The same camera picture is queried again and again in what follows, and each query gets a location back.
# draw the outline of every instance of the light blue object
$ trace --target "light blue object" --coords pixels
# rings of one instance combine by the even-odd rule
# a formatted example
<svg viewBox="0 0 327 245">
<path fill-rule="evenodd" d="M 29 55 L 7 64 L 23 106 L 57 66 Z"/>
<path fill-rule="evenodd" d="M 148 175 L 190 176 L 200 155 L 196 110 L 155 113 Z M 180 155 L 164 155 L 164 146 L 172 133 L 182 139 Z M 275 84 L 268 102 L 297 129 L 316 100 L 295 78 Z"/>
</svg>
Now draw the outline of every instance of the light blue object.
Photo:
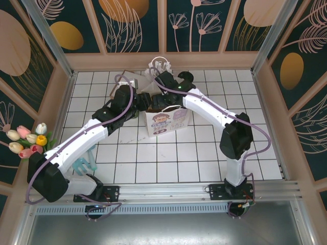
<svg viewBox="0 0 327 245">
<path fill-rule="evenodd" d="M 94 156 L 93 156 L 93 154 L 92 154 L 92 150 L 93 150 L 95 147 L 96 147 L 96 145 L 92 146 L 90 149 L 87 150 L 88 159 L 89 159 L 89 161 L 90 161 L 91 169 L 92 169 L 93 171 L 95 171 L 95 170 L 98 169 L 98 167 L 97 167 L 97 165 L 96 165 L 96 161 L 95 161 Z"/>
<path fill-rule="evenodd" d="M 87 170 L 85 169 L 85 167 L 83 166 L 83 164 L 85 164 L 87 166 L 88 169 L 91 169 L 91 165 L 85 160 L 84 157 L 81 157 L 79 159 L 77 159 L 74 163 L 73 163 L 73 169 L 75 170 L 75 172 L 79 175 L 79 176 L 83 176 L 84 174 L 87 173 Z"/>
</svg>

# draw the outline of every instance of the pink tulip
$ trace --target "pink tulip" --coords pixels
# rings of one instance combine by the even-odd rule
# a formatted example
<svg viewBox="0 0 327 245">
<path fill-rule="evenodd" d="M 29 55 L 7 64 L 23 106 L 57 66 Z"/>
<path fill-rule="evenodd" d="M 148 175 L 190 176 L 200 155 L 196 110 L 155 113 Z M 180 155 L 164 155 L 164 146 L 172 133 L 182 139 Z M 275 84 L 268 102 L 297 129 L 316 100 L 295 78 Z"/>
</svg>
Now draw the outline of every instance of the pink tulip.
<svg viewBox="0 0 327 245">
<path fill-rule="evenodd" d="M 22 125 L 20 125 L 20 126 L 17 128 L 17 132 L 18 132 L 18 134 L 20 135 L 20 137 L 21 137 L 22 139 L 26 139 L 26 135 L 31 133 L 30 130 L 28 130 L 27 128 L 25 128 L 25 127 L 22 126 Z"/>
<path fill-rule="evenodd" d="M 43 147 L 41 147 L 41 146 L 39 146 L 37 144 L 32 145 L 30 147 L 30 149 L 32 150 L 33 153 L 38 152 L 38 153 L 42 154 L 42 152 L 43 152 Z"/>
<path fill-rule="evenodd" d="M 33 154 L 31 149 L 22 150 L 18 155 L 21 159 L 29 158 Z"/>
</svg>

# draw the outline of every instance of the tiled floor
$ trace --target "tiled floor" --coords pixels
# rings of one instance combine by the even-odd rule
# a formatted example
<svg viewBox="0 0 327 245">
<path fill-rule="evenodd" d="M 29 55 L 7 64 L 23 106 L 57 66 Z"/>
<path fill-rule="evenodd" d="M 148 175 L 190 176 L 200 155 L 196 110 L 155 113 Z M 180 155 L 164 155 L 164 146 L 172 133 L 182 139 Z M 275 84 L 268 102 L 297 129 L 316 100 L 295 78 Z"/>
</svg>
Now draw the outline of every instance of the tiled floor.
<svg viewBox="0 0 327 245">
<path fill-rule="evenodd" d="M 246 112 L 253 124 L 268 132 L 249 70 L 190 72 L 194 84 L 210 99 L 235 113 Z M 77 132 L 109 100 L 114 76 L 121 73 L 78 74 L 61 142 Z M 253 135 L 250 152 L 267 145 L 261 133 L 253 130 Z M 220 138 L 221 132 L 196 113 L 187 128 L 149 138 L 140 115 L 99 142 L 93 150 L 98 166 L 93 174 L 105 184 L 221 181 L 226 176 L 226 157 L 219 149 Z M 256 180 L 282 179 L 273 148 L 250 157 L 245 170 L 253 172 Z"/>
</svg>

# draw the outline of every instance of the white tulip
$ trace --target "white tulip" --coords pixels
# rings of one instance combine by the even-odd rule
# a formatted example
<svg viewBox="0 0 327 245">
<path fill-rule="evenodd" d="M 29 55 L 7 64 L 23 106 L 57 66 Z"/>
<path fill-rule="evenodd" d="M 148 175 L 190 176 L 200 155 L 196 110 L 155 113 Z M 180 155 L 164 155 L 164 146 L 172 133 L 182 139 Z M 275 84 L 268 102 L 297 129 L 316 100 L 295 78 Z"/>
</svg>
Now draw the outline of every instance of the white tulip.
<svg viewBox="0 0 327 245">
<path fill-rule="evenodd" d="M 35 129 L 35 133 L 42 134 L 42 135 L 45 134 L 46 133 L 46 124 L 45 123 L 39 124 Z"/>
<path fill-rule="evenodd" d="M 18 153 L 20 153 L 22 150 L 24 150 L 24 147 L 23 147 L 21 144 L 17 143 L 17 142 L 11 142 L 11 143 L 9 144 L 9 149 L 10 149 L 13 153 L 18 154 Z"/>
<path fill-rule="evenodd" d="M 37 138 L 36 134 L 27 134 L 26 135 L 26 140 L 31 144 L 35 144 L 36 138 Z"/>
<path fill-rule="evenodd" d="M 20 135 L 18 134 L 18 132 L 16 130 L 9 130 L 6 135 L 8 136 L 8 138 L 10 138 L 12 141 L 17 141 L 20 139 Z"/>
</svg>

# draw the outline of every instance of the artificial flower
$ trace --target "artificial flower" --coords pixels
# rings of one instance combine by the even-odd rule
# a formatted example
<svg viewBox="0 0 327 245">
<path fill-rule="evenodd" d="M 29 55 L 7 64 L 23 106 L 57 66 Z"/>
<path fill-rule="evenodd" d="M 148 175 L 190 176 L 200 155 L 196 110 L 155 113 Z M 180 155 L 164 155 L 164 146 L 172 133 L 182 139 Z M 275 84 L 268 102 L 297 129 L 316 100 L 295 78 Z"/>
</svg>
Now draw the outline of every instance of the artificial flower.
<svg viewBox="0 0 327 245">
<path fill-rule="evenodd" d="M 24 149 L 24 147 L 21 144 L 17 143 L 17 142 L 11 142 L 11 143 L 9 143 L 9 149 L 13 153 L 18 154 Z"/>
<path fill-rule="evenodd" d="M 27 134 L 30 134 L 31 131 L 27 128 L 25 128 L 24 126 L 20 125 L 18 128 L 17 128 L 17 132 L 19 133 L 20 137 L 22 139 L 26 139 L 26 135 Z"/>
<path fill-rule="evenodd" d="M 46 124 L 45 123 L 41 123 L 39 124 L 36 129 L 35 129 L 35 133 L 37 134 L 45 134 L 46 133 Z"/>
<path fill-rule="evenodd" d="M 45 146 L 47 143 L 47 139 L 44 135 L 39 135 L 36 138 L 36 144 L 40 145 L 40 146 Z"/>
<path fill-rule="evenodd" d="M 25 150 L 22 150 L 20 153 L 18 153 L 19 157 L 21 159 L 29 158 L 34 152 L 32 152 L 31 149 L 27 148 Z"/>
<path fill-rule="evenodd" d="M 16 130 L 9 130 L 6 135 L 8 136 L 8 138 L 10 138 L 12 141 L 17 141 L 20 139 L 20 135 L 18 134 L 18 132 Z"/>
<path fill-rule="evenodd" d="M 43 152 L 43 147 L 37 145 L 37 144 L 34 144 L 30 147 L 31 151 L 34 153 L 34 152 L 38 152 L 40 154 L 42 154 Z"/>
<path fill-rule="evenodd" d="M 36 134 L 27 134 L 26 135 L 26 140 L 31 144 L 35 144 L 36 138 L 37 138 Z"/>
</svg>

